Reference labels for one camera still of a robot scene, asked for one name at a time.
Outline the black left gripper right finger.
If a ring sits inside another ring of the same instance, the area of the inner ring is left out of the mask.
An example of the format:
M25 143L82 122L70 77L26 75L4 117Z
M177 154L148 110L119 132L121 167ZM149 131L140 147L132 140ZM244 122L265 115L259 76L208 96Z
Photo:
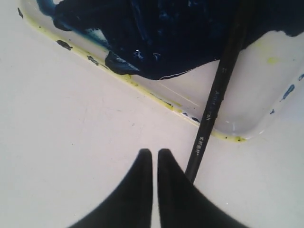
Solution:
M169 149L158 153L158 204L162 228L238 228L187 179Z

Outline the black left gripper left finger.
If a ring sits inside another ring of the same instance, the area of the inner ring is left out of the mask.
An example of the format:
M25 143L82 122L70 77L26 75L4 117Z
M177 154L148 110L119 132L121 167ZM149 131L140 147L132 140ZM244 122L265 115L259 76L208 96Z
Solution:
M152 153L141 149L116 189L72 228L149 228L152 219Z

